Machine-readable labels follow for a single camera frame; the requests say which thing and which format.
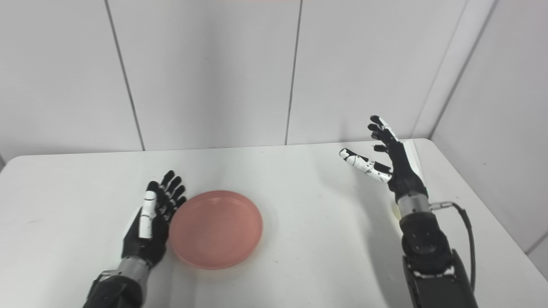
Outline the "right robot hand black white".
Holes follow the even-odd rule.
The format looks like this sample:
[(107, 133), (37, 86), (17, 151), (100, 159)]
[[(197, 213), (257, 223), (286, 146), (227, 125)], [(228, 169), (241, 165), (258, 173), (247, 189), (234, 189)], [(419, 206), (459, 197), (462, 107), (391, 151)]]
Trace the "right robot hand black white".
[(418, 194), (428, 197), (423, 180), (411, 167), (403, 142), (397, 138), (386, 121), (378, 115), (372, 115), (370, 121), (367, 128), (371, 131), (371, 137), (382, 142), (374, 146), (374, 151), (386, 153), (392, 166), (359, 155), (348, 148), (341, 149), (339, 156), (362, 173), (386, 183), (389, 190), (394, 193), (396, 201), (406, 195)]

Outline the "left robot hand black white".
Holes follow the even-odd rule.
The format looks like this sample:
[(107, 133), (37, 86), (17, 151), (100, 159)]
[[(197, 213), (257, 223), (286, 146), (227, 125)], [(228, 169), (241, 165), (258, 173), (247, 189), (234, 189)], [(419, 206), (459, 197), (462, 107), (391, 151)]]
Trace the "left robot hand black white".
[(182, 178), (173, 170), (161, 182), (149, 182), (143, 205), (123, 238), (122, 258), (139, 258), (149, 269), (162, 260), (173, 216), (187, 201), (185, 191)]

